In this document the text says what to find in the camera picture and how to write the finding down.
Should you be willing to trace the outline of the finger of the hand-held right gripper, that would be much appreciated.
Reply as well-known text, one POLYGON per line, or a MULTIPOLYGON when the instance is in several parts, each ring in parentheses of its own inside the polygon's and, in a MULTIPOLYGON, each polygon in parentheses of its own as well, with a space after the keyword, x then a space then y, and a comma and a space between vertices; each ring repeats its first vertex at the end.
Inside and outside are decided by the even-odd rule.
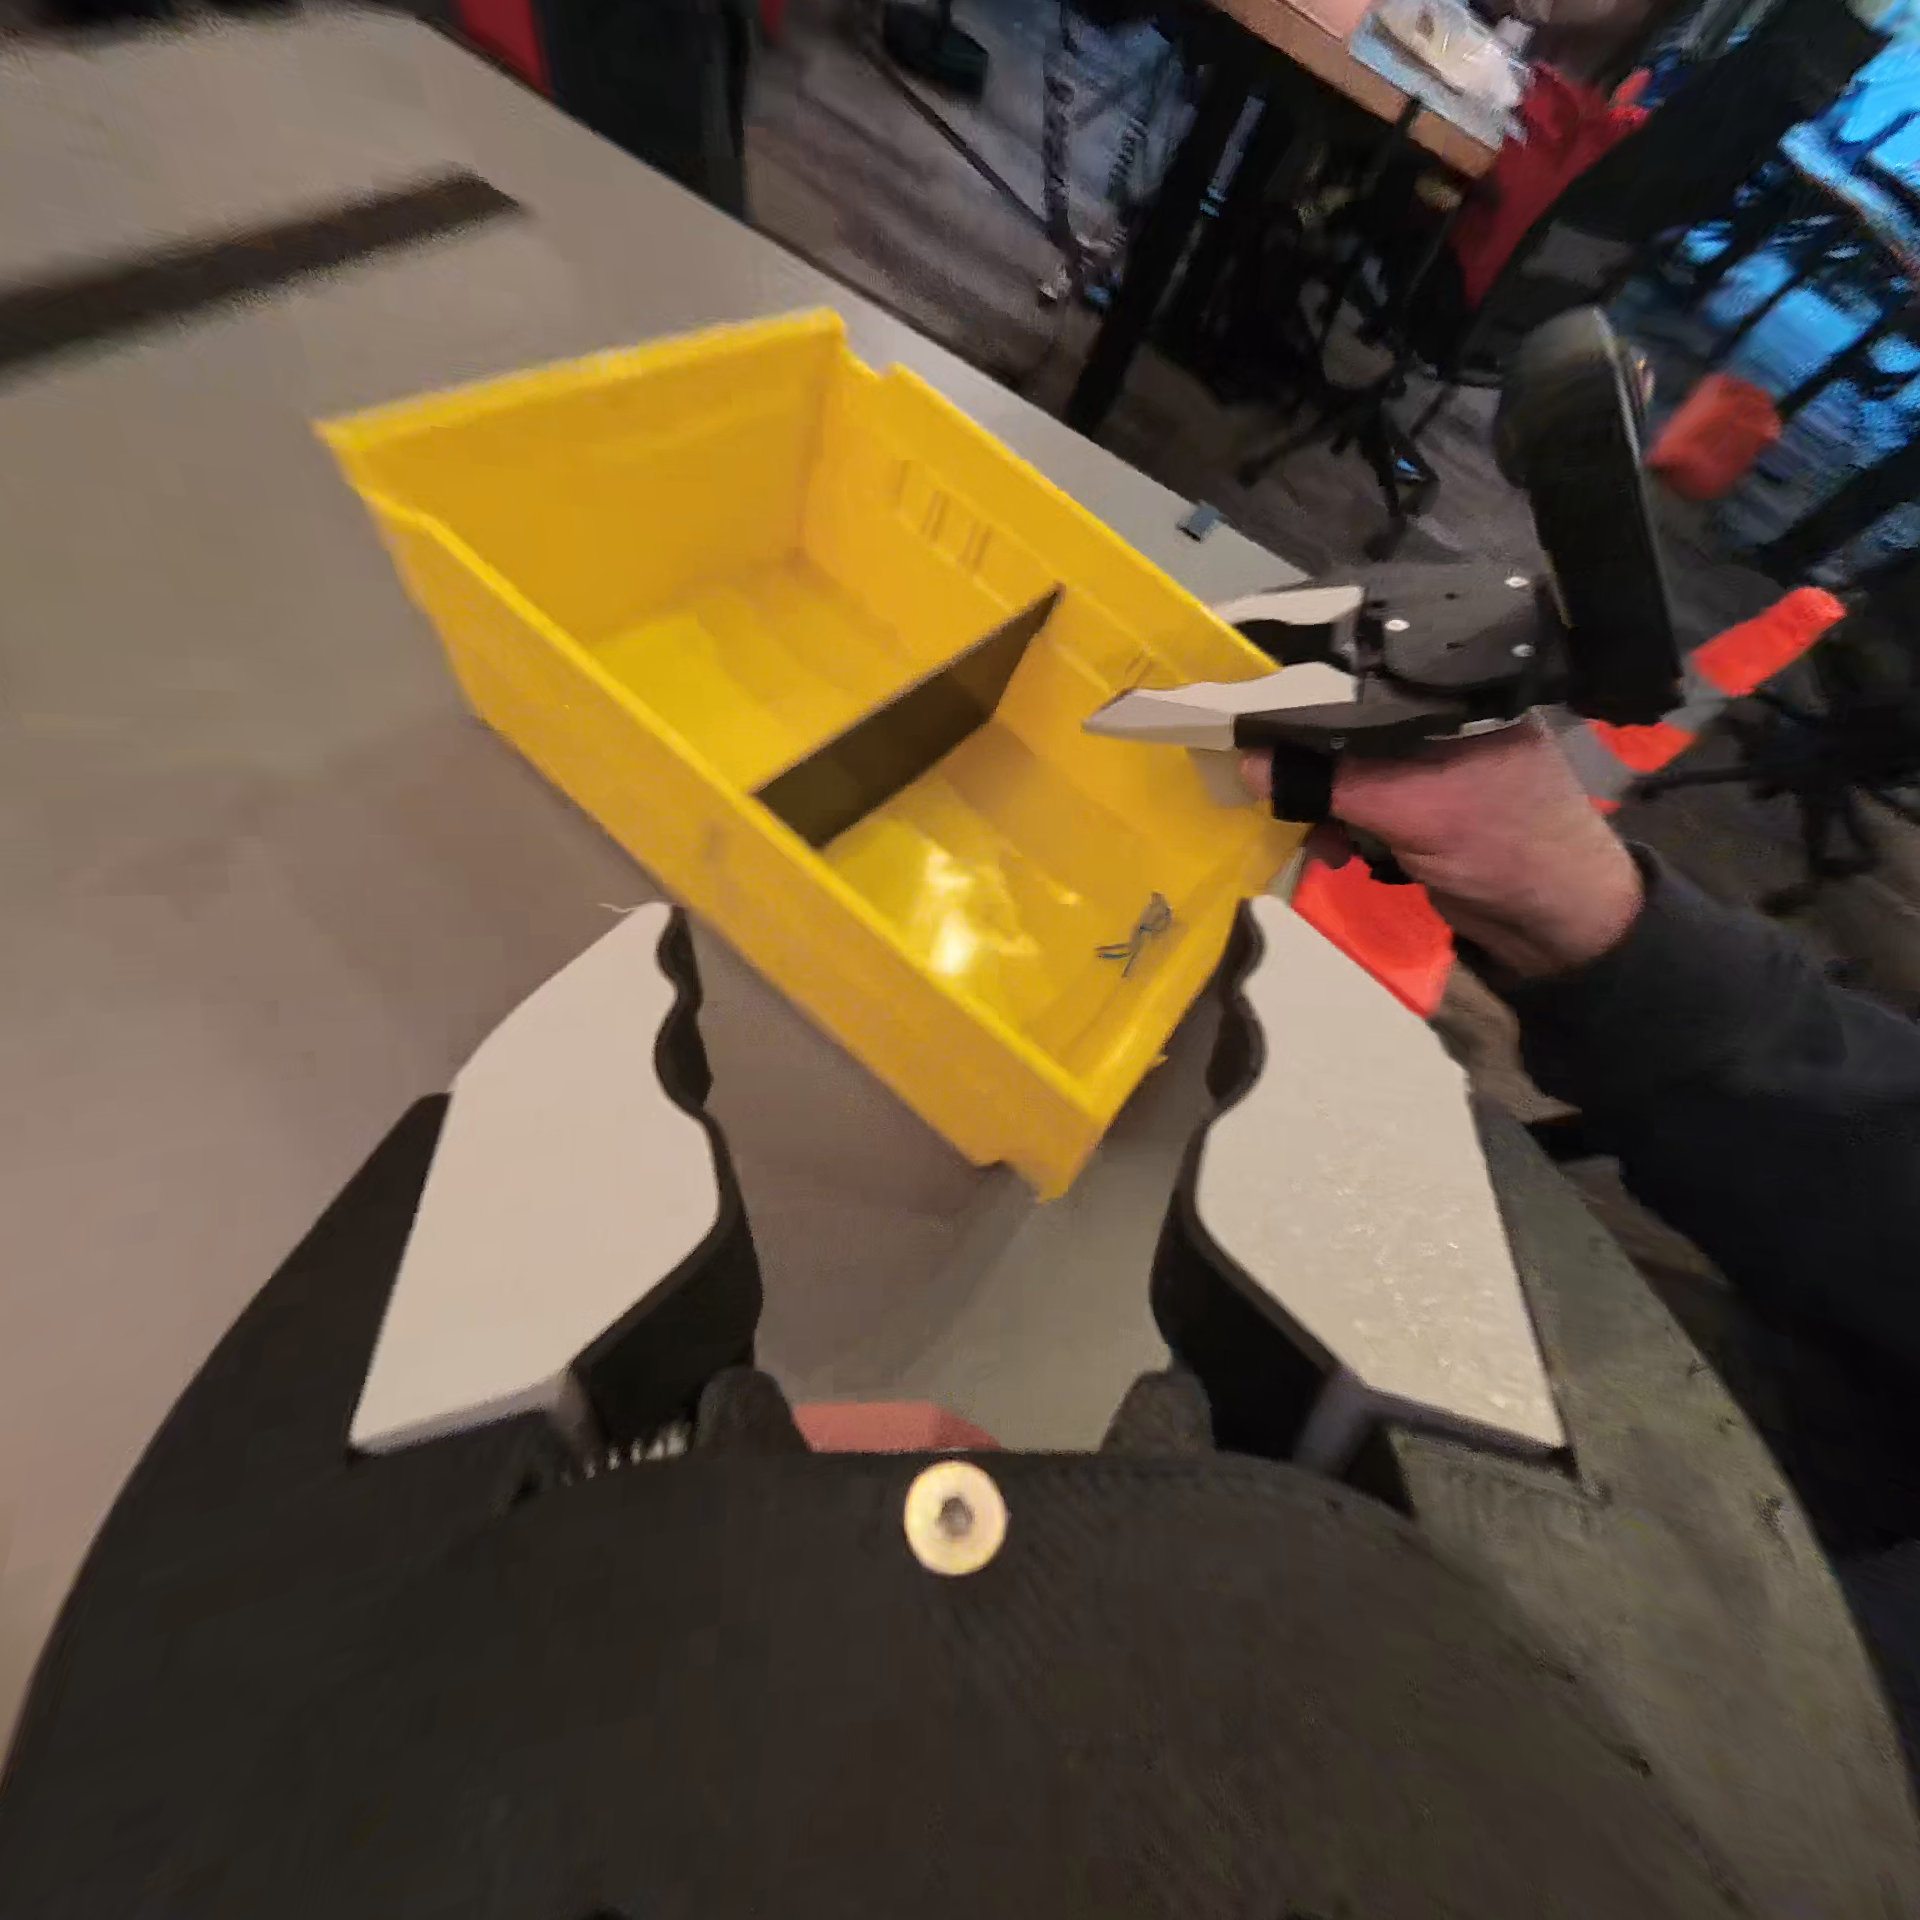
POLYGON ((1356 690, 1356 677, 1329 662, 1292 662, 1242 682, 1134 685, 1093 710, 1080 731, 1134 746, 1232 750, 1242 717, 1341 710, 1356 690))
POLYGON ((1290 584, 1214 603, 1210 613, 1258 648, 1272 665, 1353 665, 1365 591, 1356 581, 1290 584))

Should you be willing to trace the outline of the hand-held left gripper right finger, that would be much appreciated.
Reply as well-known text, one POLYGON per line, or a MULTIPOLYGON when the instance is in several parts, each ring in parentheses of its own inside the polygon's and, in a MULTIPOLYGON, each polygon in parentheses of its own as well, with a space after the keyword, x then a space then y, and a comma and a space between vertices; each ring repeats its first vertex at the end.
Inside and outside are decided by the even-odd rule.
POLYGON ((1347 1470, 1380 1426, 1566 1443, 1469 1083, 1281 898, 1238 911, 1153 1319, 1222 1452, 1347 1470))

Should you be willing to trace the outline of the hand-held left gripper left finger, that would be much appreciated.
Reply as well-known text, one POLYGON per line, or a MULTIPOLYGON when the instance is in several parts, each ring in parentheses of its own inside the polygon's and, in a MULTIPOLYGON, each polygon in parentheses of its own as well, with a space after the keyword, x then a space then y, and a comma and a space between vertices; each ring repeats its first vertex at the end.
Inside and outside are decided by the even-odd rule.
POLYGON ((618 919, 448 1091, 349 1443, 540 1418, 586 1461, 689 1426, 750 1364, 762 1266, 707 1115, 685 919, 618 919))

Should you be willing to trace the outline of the yellow bin with black divider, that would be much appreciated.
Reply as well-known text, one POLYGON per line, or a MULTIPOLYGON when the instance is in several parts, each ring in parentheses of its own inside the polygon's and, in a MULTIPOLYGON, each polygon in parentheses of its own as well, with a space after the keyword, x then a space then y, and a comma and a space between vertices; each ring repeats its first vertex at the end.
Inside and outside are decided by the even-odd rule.
POLYGON ((961 1155, 1064 1195, 1302 839, 1080 722, 1270 661, 832 309, 321 439, 467 706, 961 1155), (1093 946, 1153 891, 1121 980, 1093 946))

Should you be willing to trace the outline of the person's right forearm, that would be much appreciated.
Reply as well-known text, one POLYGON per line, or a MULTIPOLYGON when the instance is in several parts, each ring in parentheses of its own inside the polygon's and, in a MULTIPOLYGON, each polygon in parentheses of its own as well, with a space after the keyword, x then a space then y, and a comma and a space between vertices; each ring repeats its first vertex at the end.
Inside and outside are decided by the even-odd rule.
POLYGON ((1533 1082, 1630 1195, 1779 1324, 1917 1371, 1917 1021, 1630 849, 1604 956, 1501 985, 1533 1082))

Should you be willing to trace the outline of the person's right hand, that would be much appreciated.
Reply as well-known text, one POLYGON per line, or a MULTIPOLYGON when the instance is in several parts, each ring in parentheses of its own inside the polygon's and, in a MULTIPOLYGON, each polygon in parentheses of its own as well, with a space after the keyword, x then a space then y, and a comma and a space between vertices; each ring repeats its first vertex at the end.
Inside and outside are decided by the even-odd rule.
POLYGON ((1534 715, 1404 760, 1345 758, 1309 851, 1341 867, 1363 849, 1427 887, 1454 934, 1511 980, 1598 963, 1647 905, 1636 855, 1534 715))

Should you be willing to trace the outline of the orange traffic cone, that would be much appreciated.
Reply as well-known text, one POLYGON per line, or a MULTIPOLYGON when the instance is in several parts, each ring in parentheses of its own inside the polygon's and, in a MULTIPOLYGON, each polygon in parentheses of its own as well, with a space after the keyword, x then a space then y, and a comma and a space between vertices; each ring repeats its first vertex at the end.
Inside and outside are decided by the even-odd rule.
MULTIPOLYGON (((1666 775, 1709 725, 1735 702, 1757 696, 1827 638, 1845 608, 1825 587, 1794 587, 1773 608, 1726 627, 1685 658, 1681 706, 1648 725, 1610 725, 1555 711, 1564 750, 1601 812, 1616 812, 1627 795, 1666 775)), ((1380 881, 1356 855, 1333 870, 1307 858, 1292 885, 1292 911, 1396 996, 1418 1020, 1431 1020, 1454 975, 1454 932, 1425 887, 1380 881)))

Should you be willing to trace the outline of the red garment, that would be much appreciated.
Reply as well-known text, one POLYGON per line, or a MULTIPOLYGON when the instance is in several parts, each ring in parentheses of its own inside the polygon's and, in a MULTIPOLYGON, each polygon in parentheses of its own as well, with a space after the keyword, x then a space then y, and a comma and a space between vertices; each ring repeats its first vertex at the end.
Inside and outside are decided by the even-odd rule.
POLYGON ((1445 240, 1465 314, 1477 314, 1551 203, 1648 118, 1647 86, 1647 69, 1604 93, 1533 62, 1514 128, 1445 240))

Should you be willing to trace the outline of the wooden table with black legs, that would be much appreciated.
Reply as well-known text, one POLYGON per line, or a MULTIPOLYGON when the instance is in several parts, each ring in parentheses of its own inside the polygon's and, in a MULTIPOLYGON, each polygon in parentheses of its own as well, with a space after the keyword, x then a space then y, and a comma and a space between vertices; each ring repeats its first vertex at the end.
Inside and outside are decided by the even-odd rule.
POLYGON ((1171 24, 1196 107, 1062 409, 1084 439, 1099 434, 1161 304, 1178 333, 1198 323, 1268 181, 1307 158, 1329 107, 1404 133, 1456 181, 1486 178, 1506 137, 1498 111, 1450 99, 1365 25, 1329 33, 1302 2, 1171 2, 1171 24))

